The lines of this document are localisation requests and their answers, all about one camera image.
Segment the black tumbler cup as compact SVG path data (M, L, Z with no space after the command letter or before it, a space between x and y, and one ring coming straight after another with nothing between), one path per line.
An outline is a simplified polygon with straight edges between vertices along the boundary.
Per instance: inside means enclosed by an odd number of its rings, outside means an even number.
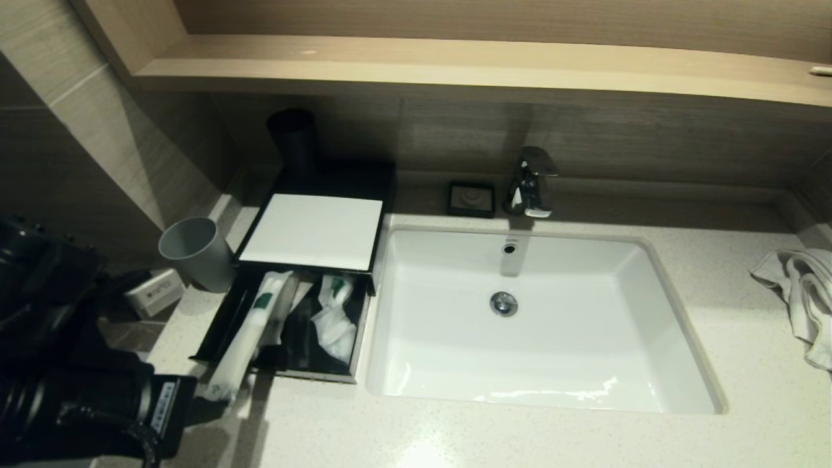
M283 160L283 171L310 178L318 172L319 147L314 113L285 109L270 115L266 128Z

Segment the clear sachet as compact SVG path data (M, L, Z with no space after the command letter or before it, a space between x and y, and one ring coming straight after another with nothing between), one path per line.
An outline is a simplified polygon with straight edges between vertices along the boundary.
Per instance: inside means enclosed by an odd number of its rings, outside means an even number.
M311 317L315 325L318 344L331 358L348 365L352 358L357 327L348 318L342 304L324 304Z

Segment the toothbrush toothpaste packet green label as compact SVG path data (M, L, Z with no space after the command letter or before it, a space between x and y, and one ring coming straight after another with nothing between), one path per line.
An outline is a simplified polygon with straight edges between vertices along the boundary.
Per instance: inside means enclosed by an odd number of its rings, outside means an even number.
M293 310L298 285L299 275L293 270L265 273L253 304L214 370L203 398L226 404L235 400L252 359L263 345L263 337L267 346L281 343L280 335Z

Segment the white towel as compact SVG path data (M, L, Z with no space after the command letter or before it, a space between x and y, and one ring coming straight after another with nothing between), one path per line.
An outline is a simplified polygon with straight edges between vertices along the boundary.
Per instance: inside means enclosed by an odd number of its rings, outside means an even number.
M806 346L807 363L832 374L832 251L770 252L751 276L786 304L792 334Z

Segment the chrome sink faucet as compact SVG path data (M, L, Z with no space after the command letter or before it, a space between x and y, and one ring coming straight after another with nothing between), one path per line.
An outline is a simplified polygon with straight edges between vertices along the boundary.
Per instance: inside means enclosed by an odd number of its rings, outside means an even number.
M549 152L538 146L523 146L516 171L509 181L503 209L514 217L550 217L553 204L547 179L559 175L559 169Z

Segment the drawer with plastic bags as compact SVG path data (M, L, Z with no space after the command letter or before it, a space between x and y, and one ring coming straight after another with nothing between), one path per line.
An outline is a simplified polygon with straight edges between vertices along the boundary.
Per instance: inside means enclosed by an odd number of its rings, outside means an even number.
M237 274L196 355L191 356L193 361L206 367L217 367L253 304L256 287L264 275L265 270L262 268L245 268ZM252 359L250 370L255 373L356 384L354 373L365 331L365 315L371 298L376 294L372 278L369 274L353 275L356 279L354 289L350 299L344 303L348 318L357 327L352 358L350 364L346 365L325 353L318 343L311 317L321 310L317 295L321 290L322 278L315 274L311 276L314 280L312 287L287 319L281 335L282 344L263 344L257 356Z

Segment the white sink basin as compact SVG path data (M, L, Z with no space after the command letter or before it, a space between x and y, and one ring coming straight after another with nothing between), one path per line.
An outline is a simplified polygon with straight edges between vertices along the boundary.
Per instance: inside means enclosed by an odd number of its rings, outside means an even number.
M507 291L512 317L491 311ZM715 385L637 242L398 230L367 377L380 396L719 414Z

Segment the black soap dish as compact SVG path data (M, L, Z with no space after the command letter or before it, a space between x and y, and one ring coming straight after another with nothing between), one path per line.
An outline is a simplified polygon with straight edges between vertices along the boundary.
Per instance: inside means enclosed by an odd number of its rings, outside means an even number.
M446 213L449 216L493 219L496 213L495 189L487 183L450 181Z

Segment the light wooden shelf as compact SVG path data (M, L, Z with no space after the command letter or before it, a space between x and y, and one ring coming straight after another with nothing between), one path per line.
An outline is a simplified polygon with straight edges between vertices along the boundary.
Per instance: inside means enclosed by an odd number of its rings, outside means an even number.
M832 109L810 62L627 45L190 34L173 0L70 0L117 74L144 90L391 94L552 103L558 90Z

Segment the black amenity box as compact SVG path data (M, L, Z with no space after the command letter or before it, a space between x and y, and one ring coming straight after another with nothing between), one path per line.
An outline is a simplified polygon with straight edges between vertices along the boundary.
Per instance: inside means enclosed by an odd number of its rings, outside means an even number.
M282 173L276 178L266 198L258 210L246 236L235 252L234 262L244 268L273 268L274 270L314 270L327 274L369 274L377 293L380 284L380 269L376 266L385 248L385 220L392 213L393 202L397 187L395 166L384 162L333 162L324 167L323 171L310 178L295 177L289 173ZM374 252L372 253L370 269L342 270L314 266L283 265L274 263L244 263L240 261L240 252L254 226L261 218L268 200L274 194L300 194L312 196L330 196L331 198L361 198L380 200L383 202L382 218L378 223Z

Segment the grey plastic cup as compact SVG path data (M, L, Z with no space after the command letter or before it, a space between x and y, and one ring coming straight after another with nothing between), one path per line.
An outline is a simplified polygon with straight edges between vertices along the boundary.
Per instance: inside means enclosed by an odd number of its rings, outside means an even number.
M158 249L206 291L225 293L234 281L233 252L209 217L189 217L169 226L160 237Z

